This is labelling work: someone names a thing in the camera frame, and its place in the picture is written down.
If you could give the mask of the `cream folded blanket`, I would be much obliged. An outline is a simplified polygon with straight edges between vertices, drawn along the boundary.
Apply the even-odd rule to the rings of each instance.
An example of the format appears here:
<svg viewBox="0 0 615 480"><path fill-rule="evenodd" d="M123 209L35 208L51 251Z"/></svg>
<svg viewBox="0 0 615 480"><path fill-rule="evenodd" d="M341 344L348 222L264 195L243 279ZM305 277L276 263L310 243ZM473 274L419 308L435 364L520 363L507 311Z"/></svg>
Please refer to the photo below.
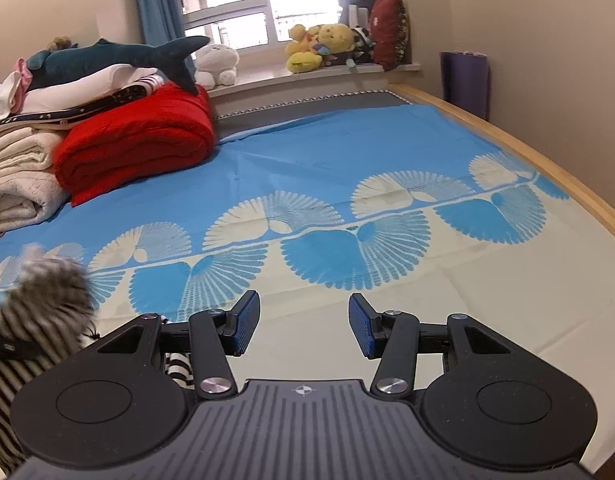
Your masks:
<svg viewBox="0 0 615 480"><path fill-rule="evenodd" d="M64 137L30 127L0 133L0 234L50 218L67 192L54 174Z"/></svg>

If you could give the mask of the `black white striped hoodie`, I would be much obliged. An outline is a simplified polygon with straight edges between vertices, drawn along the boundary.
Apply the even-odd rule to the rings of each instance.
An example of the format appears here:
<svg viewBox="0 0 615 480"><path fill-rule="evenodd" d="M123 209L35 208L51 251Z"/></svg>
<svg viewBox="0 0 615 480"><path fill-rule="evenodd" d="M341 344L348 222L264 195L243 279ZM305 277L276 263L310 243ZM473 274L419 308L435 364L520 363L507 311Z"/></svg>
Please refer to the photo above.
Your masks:
<svg viewBox="0 0 615 480"><path fill-rule="evenodd" d="M17 393L97 341L97 311L124 278L94 273L73 252L28 247L0 264L8 288L0 291L0 468L12 476L30 457L19 443L10 412Z"/></svg>

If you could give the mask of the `folded white navy clothes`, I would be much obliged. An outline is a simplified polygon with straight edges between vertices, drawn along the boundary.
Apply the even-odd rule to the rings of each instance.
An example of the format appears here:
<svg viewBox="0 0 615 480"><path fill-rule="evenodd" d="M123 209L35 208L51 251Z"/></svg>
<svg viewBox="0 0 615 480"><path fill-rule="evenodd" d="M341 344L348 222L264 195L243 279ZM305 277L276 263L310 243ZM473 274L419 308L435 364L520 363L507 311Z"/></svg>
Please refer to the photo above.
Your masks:
<svg viewBox="0 0 615 480"><path fill-rule="evenodd" d="M19 60L16 70L0 84L0 125L5 119L18 115L46 116L73 108L80 110L127 88L137 87L150 94L164 84L155 68L137 68L130 64L110 65L75 81L32 90L31 84L37 80L26 63Z"/></svg>

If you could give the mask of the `wooden bed frame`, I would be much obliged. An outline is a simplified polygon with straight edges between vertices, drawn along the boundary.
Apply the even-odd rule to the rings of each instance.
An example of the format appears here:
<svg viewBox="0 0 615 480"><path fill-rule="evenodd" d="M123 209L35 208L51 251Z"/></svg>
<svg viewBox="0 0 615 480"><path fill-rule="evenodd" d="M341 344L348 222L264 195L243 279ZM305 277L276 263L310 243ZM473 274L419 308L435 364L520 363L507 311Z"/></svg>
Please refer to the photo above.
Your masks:
<svg viewBox="0 0 615 480"><path fill-rule="evenodd" d="M472 115L466 110L449 104L436 96L415 89L407 84L389 84L388 89L406 101L434 106L442 114L469 129L477 136L488 140L502 150L521 159L526 164L539 170L545 177L550 178L574 198L589 214L591 214L615 238L615 209L605 200L591 190L587 185L567 170L564 170L547 156L543 155L528 144L520 141L501 128L490 122Z"/></svg>

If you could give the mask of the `blue left curtain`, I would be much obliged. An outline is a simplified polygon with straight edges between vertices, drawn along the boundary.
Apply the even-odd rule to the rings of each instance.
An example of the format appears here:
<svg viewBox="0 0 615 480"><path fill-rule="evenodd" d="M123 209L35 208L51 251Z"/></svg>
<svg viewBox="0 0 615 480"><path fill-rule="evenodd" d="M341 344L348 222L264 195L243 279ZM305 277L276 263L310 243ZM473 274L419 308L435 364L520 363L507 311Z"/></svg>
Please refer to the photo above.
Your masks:
<svg viewBox="0 0 615 480"><path fill-rule="evenodd" d="M185 36L181 0L136 0L145 44L161 46Z"/></svg>

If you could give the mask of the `white plush toy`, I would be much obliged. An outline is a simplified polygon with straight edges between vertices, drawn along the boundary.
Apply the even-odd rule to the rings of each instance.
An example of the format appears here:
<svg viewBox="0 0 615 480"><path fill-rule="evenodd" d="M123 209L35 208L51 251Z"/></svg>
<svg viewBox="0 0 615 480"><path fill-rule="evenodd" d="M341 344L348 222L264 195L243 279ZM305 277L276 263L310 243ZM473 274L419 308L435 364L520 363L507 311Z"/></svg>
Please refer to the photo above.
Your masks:
<svg viewBox="0 0 615 480"><path fill-rule="evenodd" d="M206 90L234 86L238 63L239 54L235 49L224 44L208 44L196 52L195 82Z"/></svg>

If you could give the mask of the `yellow plush toy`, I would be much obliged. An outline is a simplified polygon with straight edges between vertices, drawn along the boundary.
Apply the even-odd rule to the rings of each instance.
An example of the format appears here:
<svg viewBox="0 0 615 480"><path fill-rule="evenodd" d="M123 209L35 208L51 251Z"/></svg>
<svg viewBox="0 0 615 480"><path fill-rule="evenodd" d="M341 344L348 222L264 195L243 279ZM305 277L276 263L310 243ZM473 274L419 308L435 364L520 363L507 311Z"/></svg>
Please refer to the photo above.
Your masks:
<svg viewBox="0 0 615 480"><path fill-rule="evenodd" d="M289 32L290 44L285 49L286 69L291 74L314 72L331 66L347 66L373 61L373 47L365 28L350 28L346 24L316 25L306 28L294 25Z"/></svg>

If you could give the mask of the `grey mattress edge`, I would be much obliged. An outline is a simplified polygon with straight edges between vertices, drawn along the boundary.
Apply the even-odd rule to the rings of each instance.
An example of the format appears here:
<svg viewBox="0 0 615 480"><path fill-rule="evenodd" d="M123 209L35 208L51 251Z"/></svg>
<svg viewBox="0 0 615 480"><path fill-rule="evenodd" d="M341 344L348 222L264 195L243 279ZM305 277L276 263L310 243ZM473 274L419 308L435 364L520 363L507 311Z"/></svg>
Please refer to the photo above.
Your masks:
<svg viewBox="0 0 615 480"><path fill-rule="evenodd" d="M319 114L356 110L357 108L393 107L409 104L407 99L390 90L367 90L327 94L238 110L212 119L220 142L249 130L294 122Z"/></svg>

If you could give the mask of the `red folded blanket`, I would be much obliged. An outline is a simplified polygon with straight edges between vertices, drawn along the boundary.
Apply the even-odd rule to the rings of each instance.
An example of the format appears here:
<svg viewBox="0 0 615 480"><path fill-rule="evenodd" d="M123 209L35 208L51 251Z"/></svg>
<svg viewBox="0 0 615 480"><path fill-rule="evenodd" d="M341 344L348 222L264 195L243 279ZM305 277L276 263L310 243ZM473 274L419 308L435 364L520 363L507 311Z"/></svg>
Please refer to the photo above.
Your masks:
<svg viewBox="0 0 615 480"><path fill-rule="evenodd" d="M199 165L215 147L208 92L169 82L73 127L54 151L54 174L76 207L135 180Z"/></svg>

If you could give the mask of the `dark red cushion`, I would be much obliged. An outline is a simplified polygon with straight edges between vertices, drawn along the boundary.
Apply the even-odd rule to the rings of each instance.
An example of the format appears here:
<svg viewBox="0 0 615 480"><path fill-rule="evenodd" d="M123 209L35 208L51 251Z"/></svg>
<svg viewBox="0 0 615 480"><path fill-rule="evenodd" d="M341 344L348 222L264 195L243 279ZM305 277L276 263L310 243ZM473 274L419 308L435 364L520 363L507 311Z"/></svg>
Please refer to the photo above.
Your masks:
<svg viewBox="0 0 615 480"><path fill-rule="evenodd" d="M385 72L395 70L405 58L409 21L403 0L377 0L369 16L373 62Z"/></svg>

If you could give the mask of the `purple rolled mat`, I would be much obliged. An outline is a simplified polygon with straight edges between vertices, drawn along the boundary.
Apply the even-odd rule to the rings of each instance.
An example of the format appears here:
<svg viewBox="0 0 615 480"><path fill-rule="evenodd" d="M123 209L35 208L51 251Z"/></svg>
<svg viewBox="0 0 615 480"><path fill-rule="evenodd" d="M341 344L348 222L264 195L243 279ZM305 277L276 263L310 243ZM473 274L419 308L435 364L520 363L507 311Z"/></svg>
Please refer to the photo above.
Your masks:
<svg viewBox="0 0 615 480"><path fill-rule="evenodd" d="M479 52L441 52L443 99L488 120L490 116L491 69L489 59Z"/></svg>

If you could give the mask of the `blue shark plush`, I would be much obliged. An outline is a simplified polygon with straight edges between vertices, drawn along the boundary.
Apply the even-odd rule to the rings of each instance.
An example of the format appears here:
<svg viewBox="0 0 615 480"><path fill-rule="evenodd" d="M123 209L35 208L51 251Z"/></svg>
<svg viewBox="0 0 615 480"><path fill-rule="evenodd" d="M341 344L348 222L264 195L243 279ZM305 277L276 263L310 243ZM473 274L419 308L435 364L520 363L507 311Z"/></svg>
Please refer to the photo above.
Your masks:
<svg viewBox="0 0 615 480"><path fill-rule="evenodd" d="M208 44L210 39L206 36L178 38L157 47L117 44L100 38L89 47L40 51L26 62L32 76L30 89L68 84L111 65L128 64L135 68L155 68L168 81L196 96L198 90L187 58Z"/></svg>

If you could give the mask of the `blue white patterned bedsheet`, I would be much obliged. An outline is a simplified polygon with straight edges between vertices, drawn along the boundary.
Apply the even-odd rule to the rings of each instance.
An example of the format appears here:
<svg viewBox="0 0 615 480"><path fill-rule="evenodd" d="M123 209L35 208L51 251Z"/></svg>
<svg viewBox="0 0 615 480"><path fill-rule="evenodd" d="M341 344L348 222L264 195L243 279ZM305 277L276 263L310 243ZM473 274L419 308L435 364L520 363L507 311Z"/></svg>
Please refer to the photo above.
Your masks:
<svg viewBox="0 0 615 480"><path fill-rule="evenodd" d="M347 324L353 292L425 323L467 313L591 393L586 466L615 450L615 237L433 107L238 133L203 165L68 206L0 238L0 296L31 244L86 267L102 333L256 290L261 321L232 363L238 380L372 378Z"/></svg>

